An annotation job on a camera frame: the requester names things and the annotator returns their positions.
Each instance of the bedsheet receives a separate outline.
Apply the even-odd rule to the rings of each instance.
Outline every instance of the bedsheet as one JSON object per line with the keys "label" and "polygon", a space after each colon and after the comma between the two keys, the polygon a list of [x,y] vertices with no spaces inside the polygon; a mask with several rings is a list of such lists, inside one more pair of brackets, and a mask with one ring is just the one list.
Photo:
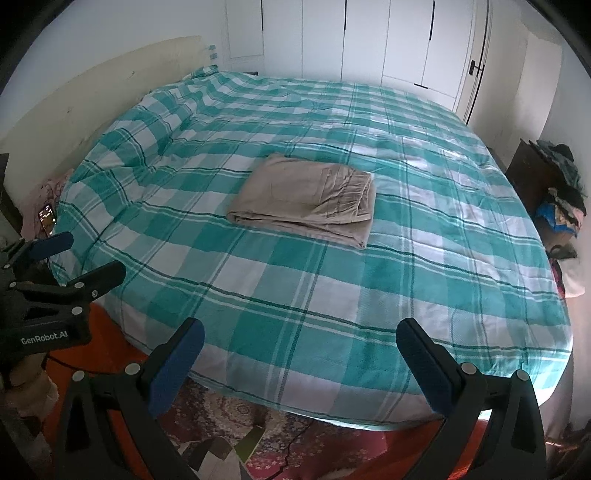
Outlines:
{"label": "bedsheet", "polygon": [[[363,251],[225,218],[268,155],[372,173]],[[435,103],[384,87],[205,67],[123,114],[76,169],[52,259],[65,283],[112,260],[102,299],[145,351],[187,316],[206,328],[192,377],[225,394],[368,428],[432,413],[396,347],[414,317],[458,362],[529,372],[545,400],[569,320],[544,248],[481,140]]]}

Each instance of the white door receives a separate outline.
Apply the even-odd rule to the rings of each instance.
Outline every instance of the white door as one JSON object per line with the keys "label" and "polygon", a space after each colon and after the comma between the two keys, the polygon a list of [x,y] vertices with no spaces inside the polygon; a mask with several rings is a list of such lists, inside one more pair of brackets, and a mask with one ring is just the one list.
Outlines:
{"label": "white door", "polygon": [[422,85],[456,98],[472,43],[473,0],[436,0]]}
{"label": "white door", "polygon": [[492,9],[489,0],[476,0],[476,21],[474,23],[474,41],[472,42],[472,54],[469,57],[468,71],[462,92],[457,101],[456,113],[464,123],[470,120],[472,107],[476,102],[476,96],[488,55],[488,45],[492,31]]}
{"label": "white door", "polygon": [[345,0],[303,0],[302,74],[340,80],[345,34]]}
{"label": "white door", "polygon": [[389,0],[347,0],[343,81],[380,85],[389,9]]}
{"label": "white door", "polygon": [[423,81],[434,5],[434,0],[392,0],[384,75]]}
{"label": "white door", "polygon": [[301,78],[301,0],[263,0],[265,75]]}
{"label": "white door", "polygon": [[423,88],[417,85],[416,83],[410,83],[405,82],[404,80],[386,77],[386,75],[384,75],[382,78],[382,86],[392,87],[396,90],[402,90],[403,92],[413,93],[419,98],[439,103],[439,105],[443,105],[444,107],[449,108],[450,110],[453,109],[453,104],[456,101],[454,97],[450,97],[449,95],[445,95],[444,93],[436,92],[435,90],[431,90],[430,88]]}
{"label": "white door", "polygon": [[226,0],[230,58],[262,55],[261,0]]}

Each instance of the black door handle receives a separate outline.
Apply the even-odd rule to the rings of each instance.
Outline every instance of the black door handle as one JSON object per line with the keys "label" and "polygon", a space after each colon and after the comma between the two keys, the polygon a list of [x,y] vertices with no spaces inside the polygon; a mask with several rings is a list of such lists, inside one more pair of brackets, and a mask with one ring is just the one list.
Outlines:
{"label": "black door handle", "polygon": [[476,72],[477,77],[478,77],[478,75],[480,75],[480,72],[483,70],[483,69],[478,68],[476,66],[476,60],[472,60],[470,62],[470,70],[468,70],[468,75],[474,75],[474,70],[477,70],[477,72]]}

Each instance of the phone screen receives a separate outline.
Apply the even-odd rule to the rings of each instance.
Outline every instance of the phone screen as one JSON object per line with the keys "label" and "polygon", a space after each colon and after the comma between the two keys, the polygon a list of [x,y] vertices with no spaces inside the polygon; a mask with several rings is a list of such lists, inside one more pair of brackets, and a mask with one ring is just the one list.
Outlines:
{"label": "phone screen", "polygon": [[53,213],[53,208],[51,205],[45,205],[43,210],[39,212],[39,220],[41,221],[41,226],[43,230],[50,236],[53,233],[53,228],[56,225],[56,216]]}

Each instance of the folded beige cloth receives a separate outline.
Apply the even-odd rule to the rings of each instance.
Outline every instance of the folded beige cloth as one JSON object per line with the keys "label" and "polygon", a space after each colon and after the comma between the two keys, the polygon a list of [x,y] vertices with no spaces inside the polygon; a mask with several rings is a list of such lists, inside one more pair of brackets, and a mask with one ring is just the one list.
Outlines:
{"label": "folded beige cloth", "polygon": [[273,154],[248,177],[228,220],[365,248],[374,204],[368,173]]}

